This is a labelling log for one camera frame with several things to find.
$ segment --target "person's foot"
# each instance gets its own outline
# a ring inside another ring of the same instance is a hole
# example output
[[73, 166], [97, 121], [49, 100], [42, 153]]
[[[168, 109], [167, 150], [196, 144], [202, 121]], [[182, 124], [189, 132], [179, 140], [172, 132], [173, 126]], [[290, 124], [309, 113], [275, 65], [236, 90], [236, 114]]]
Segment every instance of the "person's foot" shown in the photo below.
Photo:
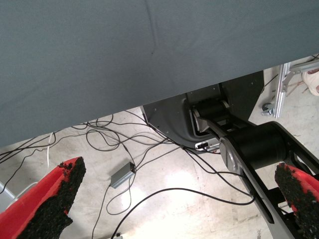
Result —
[[308, 86], [311, 94], [319, 96], [319, 69], [303, 72], [302, 79]]

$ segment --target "black cable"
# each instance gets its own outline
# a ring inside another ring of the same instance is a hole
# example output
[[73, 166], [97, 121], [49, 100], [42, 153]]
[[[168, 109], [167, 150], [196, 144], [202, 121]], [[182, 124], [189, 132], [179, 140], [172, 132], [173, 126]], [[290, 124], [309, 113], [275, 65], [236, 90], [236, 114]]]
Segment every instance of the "black cable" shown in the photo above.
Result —
[[31, 145], [34, 145], [35, 143], [41, 142], [41, 141], [45, 140], [46, 138], [49, 138], [49, 137], [50, 137], [50, 136], [47, 136], [47, 137], [44, 137], [44, 138], [42, 138], [42, 139], [40, 139], [40, 140], [38, 140], [38, 141], [36, 141], [36, 142], [31, 143], [31, 144], [30, 144], [30, 145], [28, 145], [27, 147], [23, 147], [23, 148], [19, 148], [19, 149], [10, 150], [10, 151], [8, 151], [8, 152], [10, 152], [10, 153], [11, 153], [11, 152], [15, 152], [15, 151], [18, 151], [18, 152], [16, 152], [15, 154], [10, 155], [10, 156], [9, 156], [8, 158], [6, 158], [6, 159], [4, 159], [4, 157], [3, 157], [3, 158], [1, 158], [0, 160], [2, 160], [2, 161], [0, 161], [0, 164], [2, 164], [2, 163], [4, 163], [4, 162], [6, 162], [8, 159], [10, 159], [10, 158], [12, 158], [13, 156], [17, 155], [18, 153], [20, 153], [20, 152], [24, 151], [25, 149], [30, 149], [30, 148], [40, 148], [40, 147], [48, 147], [48, 146], [53, 145], [53, 144], [56, 142], [56, 136], [55, 136], [55, 133], [56, 133], [56, 132], [53, 132], [53, 136], [54, 136], [54, 141], [53, 141], [53, 143], [50, 143], [50, 144], [47, 144], [47, 145], [31, 146]]
[[[50, 148], [53, 148], [54, 146], [56, 146], [56, 145], [57, 145], [62, 139], [64, 139], [64, 138], [68, 138], [68, 137], [78, 137], [78, 136], [82, 136], [82, 135], [85, 135], [85, 134], [86, 134], [86, 133], [79, 134], [79, 135], [68, 135], [68, 136], [62, 137], [62, 138], [60, 138], [54, 145], [52, 145]], [[23, 165], [23, 163], [24, 163], [24, 161], [25, 161], [26, 158], [32, 156], [36, 151], [42, 152], [42, 151], [44, 151], [44, 150], [46, 150], [46, 148], [43, 148], [43, 149], [35, 149], [30, 155], [25, 156], [25, 157], [23, 158], [23, 160], [22, 160], [20, 166], [14, 171], [14, 173], [10, 176], [10, 178], [9, 178], [9, 179], [6, 181], [6, 183], [4, 184], [3, 189], [2, 189], [2, 191], [0, 192], [0, 194], [4, 192], [4, 190], [5, 190], [6, 186], [7, 186], [7, 184], [12, 180], [12, 178], [15, 176], [15, 174], [18, 172], [18, 170], [22, 167], [22, 165]]]
[[[184, 149], [184, 151], [192, 158], [193, 156], [187, 152], [187, 149]], [[240, 190], [239, 188], [236, 188], [235, 186], [233, 186], [231, 183], [229, 183], [222, 175], [220, 175], [220, 173], [218, 173], [218, 171], [216, 169], [214, 169], [209, 163], [207, 163], [202, 157], [200, 157], [199, 155], [197, 154], [194, 154], [196, 157], [198, 157], [201, 161], [203, 161], [210, 169], [212, 169], [226, 184], [228, 184], [230, 187], [232, 187], [233, 189], [237, 190], [238, 192], [241, 192], [242, 194], [245, 194], [247, 196], [250, 196], [249, 193], [246, 193], [242, 190]]]
[[150, 160], [150, 161], [148, 161], [148, 162], [142, 164], [136, 171], [140, 170], [143, 166], [147, 165], [148, 163], [151, 163], [151, 162], [153, 162], [153, 161], [155, 161], [155, 160], [157, 160], [157, 159], [159, 159], [159, 158], [162, 158], [163, 156], [165, 156], [165, 155], [167, 155], [167, 154], [169, 154], [169, 153], [172, 153], [172, 152], [174, 152], [175, 150], [178, 150], [178, 149], [179, 149], [179, 147], [178, 147], [178, 148], [174, 148], [174, 149], [172, 149], [171, 151], [166, 152], [165, 154], [162, 154], [162, 155], [160, 155], [160, 156], [158, 156], [158, 157], [156, 157], [156, 158], [154, 158], [154, 159], [152, 159], [152, 160]]
[[123, 133], [121, 133], [121, 132], [118, 132], [118, 131], [113, 130], [113, 129], [110, 129], [110, 128], [96, 127], [96, 126], [90, 126], [90, 127], [93, 128], [93, 129], [96, 129], [96, 130], [100, 129], [100, 130], [103, 130], [103, 131], [113, 132], [113, 133], [115, 133], [115, 134], [118, 134], [118, 135], [121, 135], [121, 136], [127, 138], [127, 139], [123, 140], [122, 142], [125, 142], [125, 141], [127, 141], [127, 140], [132, 140], [132, 141], [135, 141], [135, 142], [137, 142], [137, 143], [144, 144], [144, 145], [155, 145], [154, 143], [141, 142], [141, 141], [139, 141], [139, 140], [134, 139], [135, 137], [145, 137], [145, 138], [149, 138], [149, 139], [151, 139], [151, 140], [153, 140], [153, 141], [155, 141], [155, 142], [157, 142], [157, 143], [161, 142], [161, 141], [158, 141], [157, 139], [154, 139], [154, 138], [149, 137], [149, 136], [146, 136], [146, 135], [134, 135], [134, 136], [129, 137], [129, 136], [127, 136], [127, 135], [125, 135], [125, 134], [123, 134]]
[[88, 122], [86, 122], [86, 123], [81, 123], [81, 124], [78, 124], [78, 125], [85, 125], [85, 127], [84, 128], [77, 128], [77, 127], [75, 127], [75, 126], [72, 126], [71, 128], [74, 128], [74, 129], [77, 129], [77, 130], [84, 130], [84, 129], [86, 129], [89, 125], [88, 125]]
[[308, 62], [311, 62], [311, 61], [314, 61], [314, 60], [316, 60], [316, 59], [319, 59], [319, 54], [317, 55], [317, 56], [313, 56], [313, 55], [311, 55], [312, 57], [313, 57], [313, 59], [311, 59], [310, 61], [308, 61]]
[[[203, 169], [206, 173], [209, 173], [209, 174], [217, 174], [216, 172], [210, 172], [208, 171], [207, 169], [205, 169], [194, 157], [192, 157], [190, 154], [188, 154], [190, 156], [190, 158], [195, 161], [199, 167], [201, 167], [201, 169]], [[222, 174], [232, 174], [232, 175], [236, 175], [236, 176], [239, 176], [239, 177], [243, 177], [243, 178], [246, 178], [244, 175], [241, 175], [241, 174], [238, 174], [238, 173], [233, 173], [233, 172], [224, 172], [224, 171], [218, 171], [218, 173], [222, 173]]]
[[100, 216], [101, 216], [101, 212], [102, 212], [102, 209], [103, 209], [103, 204], [104, 204], [104, 201], [105, 201], [106, 193], [108, 192], [110, 186], [111, 186], [111, 184], [105, 190], [104, 197], [103, 197], [103, 200], [102, 200], [102, 205], [101, 205], [101, 208], [100, 208], [100, 212], [99, 212], [98, 218], [97, 218], [96, 223], [95, 223], [95, 225], [93, 227], [93, 230], [92, 230], [92, 237], [91, 237], [92, 239], [93, 239], [93, 236], [94, 236], [95, 227], [98, 224]]
[[154, 146], [149, 147], [149, 148], [146, 150], [146, 152], [144, 153], [143, 158], [141, 159], [141, 161], [136, 165], [136, 167], [139, 167], [139, 166], [140, 166], [140, 164], [144, 161], [144, 159], [145, 159], [147, 153], [148, 153], [151, 149], [153, 149], [153, 148], [155, 148], [155, 147], [157, 147], [157, 146], [159, 146], [159, 145], [161, 145], [161, 142], [158, 143], [158, 144], [156, 144], [156, 145], [154, 145]]
[[[15, 148], [14, 150], [20, 149], [22, 146], [24, 146], [24, 145], [26, 145], [27, 143], [31, 142], [31, 141], [34, 140], [35, 138], [36, 138], [36, 137], [27, 140], [26, 142], [24, 142], [23, 144], [21, 144], [19, 147]], [[7, 151], [7, 152], [5, 152], [5, 153], [0, 154], [0, 155], [5, 155], [5, 156], [1, 157], [0, 160], [3, 159], [3, 158], [5, 158], [5, 157], [7, 157], [7, 156], [8, 156], [9, 154], [11, 154], [11, 153], [12, 153], [12, 152]]]
[[238, 205], [238, 206], [246, 206], [246, 205], [249, 205], [251, 203], [253, 203], [255, 201], [255, 197], [253, 197], [253, 199], [247, 203], [237, 203], [237, 202], [231, 202], [231, 201], [227, 201], [227, 200], [224, 200], [224, 199], [221, 199], [221, 198], [217, 198], [217, 197], [214, 197], [214, 196], [211, 196], [209, 194], [206, 194], [206, 193], [202, 193], [202, 192], [199, 192], [199, 191], [195, 191], [195, 190], [192, 190], [192, 189], [188, 189], [188, 188], [166, 188], [166, 189], [162, 189], [162, 190], [159, 190], [157, 192], [154, 192], [152, 194], [150, 194], [149, 196], [145, 197], [144, 199], [142, 199], [139, 203], [137, 203], [131, 210], [129, 210], [129, 212], [122, 218], [122, 220], [120, 221], [120, 223], [118, 224], [118, 226], [116, 227], [115, 231], [113, 232], [113, 235], [111, 237], [111, 239], [114, 239], [118, 229], [120, 228], [121, 224], [124, 222], [124, 220], [132, 213], [132, 211], [137, 208], [142, 202], [146, 201], [147, 199], [149, 199], [150, 197], [158, 194], [158, 193], [161, 193], [161, 192], [165, 192], [165, 191], [172, 191], [172, 190], [183, 190], [183, 191], [188, 191], [188, 192], [192, 192], [192, 193], [197, 193], [197, 194], [200, 194], [202, 196], [205, 196], [205, 197], [208, 197], [208, 198], [211, 198], [211, 199], [214, 199], [216, 201], [219, 201], [219, 202], [223, 202], [223, 203], [227, 203], [227, 204], [231, 204], [231, 205]]
[[130, 112], [130, 111], [125, 111], [125, 112], [130, 113], [130, 114], [136, 116], [137, 118], [139, 118], [140, 120], [142, 120], [142, 121], [143, 121], [144, 123], [146, 123], [146, 125], [147, 125], [147, 122], [145, 121], [145, 119], [139, 117], [137, 114], [135, 114], [135, 113], [133, 113], [133, 112]]
[[30, 155], [28, 155], [28, 156], [25, 156], [25, 157], [23, 158], [23, 160], [22, 160], [20, 166], [15, 170], [15, 172], [11, 175], [11, 177], [10, 177], [10, 178], [6, 181], [6, 183], [4, 184], [2, 190], [0, 191], [0, 194], [4, 192], [4, 190], [5, 190], [6, 186], [7, 186], [7, 184], [8, 184], [8, 183], [11, 181], [11, 179], [15, 176], [15, 174], [17, 173], [17, 171], [22, 167], [22, 165], [23, 165], [25, 159], [28, 158], [28, 157], [30, 157], [30, 156], [32, 156], [36, 151], [40, 151], [40, 150], [39, 150], [39, 149], [35, 149], [35, 150], [32, 152], [32, 154], [30, 154]]

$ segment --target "concrete floor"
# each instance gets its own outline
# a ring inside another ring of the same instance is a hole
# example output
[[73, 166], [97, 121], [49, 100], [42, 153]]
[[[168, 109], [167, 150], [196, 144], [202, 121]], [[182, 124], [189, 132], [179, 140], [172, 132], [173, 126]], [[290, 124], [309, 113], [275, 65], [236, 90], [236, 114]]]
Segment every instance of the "concrete floor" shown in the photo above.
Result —
[[[265, 70], [265, 82], [268, 82], [278, 71], [278, 68]], [[300, 81], [300, 76], [295, 76], [293, 82]], [[261, 105], [275, 94], [276, 81], [268, 85], [260, 96], [250, 120], [256, 124], [274, 120], [272, 117], [263, 117], [260, 114]], [[285, 100], [282, 117], [278, 122], [286, 127], [305, 147], [316, 157], [319, 157], [317, 140], [319, 128], [319, 98], [309, 91], [302, 93], [305, 85], [299, 86]], [[139, 108], [130, 111], [141, 115]], [[115, 114], [114, 122], [140, 122], [140, 120], [126, 112]], [[154, 132], [141, 125], [111, 125], [110, 128], [133, 135], [143, 132], [144, 135]], [[67, 128], [57, 133], [57, 138], [67, 135], [78, 135], [81, 130]], [[90, 135], [90, 139], [97, 147], [106, 148], [102, 139], [96, 135]], [[151, 140], [141, 139], [143, 142], [152, 143]], [[2, 148], [4, 152], [14, 148], [11, 145]], [[148, 146], [127, 141], [125, 143], [133, 155], [135, 161], [141, 160], [141, 155]], [[152, 149], [146, 157], [146, 161], [175, 148], [174, 145], [160, 145]], [[23, 153], [8, 160], [0, 167], [0, 181], [5, 182], [18, 167], [24, 156], [32, 151]], [[85, 136], [69, 137], [50, 149], [50, 168], [54, 168], [63, 160], [76, 156], [83, 156], [87, 167], [75, 202], [70, 211], [73, 224], [68, 226], [61, 235], [62, 239], [91, 238], [92, 228], [96, 221], [102, 198], [111, 175], [122, 165], [129, 161], [129, 156], [122, 146], [111, 152], [99, 152], [91, 148]], [[203, 156], [217, 170], [225, 171], [222, 159], [219, 155]], [[258, 170], [259, 175], [266, 181], [268, 187], [275, 186], [275, 165]], [[20, 171], [9, 183], [8, 188], [18, 194], [29, 183], [39, 180], [46, 172], [46, 150], [36, 152], [26, 159]], [[233, 185], [244, 189], [240, 180], [232, 175], [225, 175]], [[110, 198], [126, 189], [128, 183], [118, 189], [111, 188], [107, 194], [106, 202]], [[138, 171], [135, 183], [132, 187], [132, 205], [135, 205], [145, 196], [157, 190], [167, 187], [185, 187], [199, 190], [216, 197], [235, 202], [247, 202], [249, 198], [233, 190], [216, 175], [208, 175], [198, 167], [181, 149], [178, 149], [161, 159], [148, 164]], [[110, 211], [119, 212], [129, 204], [129, 194], [125, 193], [110, 205]], [[108, 238], [114, 231], [124, 214], [110, 216], [102, 211], [101, 218], [95, 230], [94, 238]], [[163, 192], [141, 204], [120, 227], [124, 239], [270, 239], [271, 234], [266, 223], [254, 204], [249, 206], [232, 206], [205, 198], [189, 192]]]

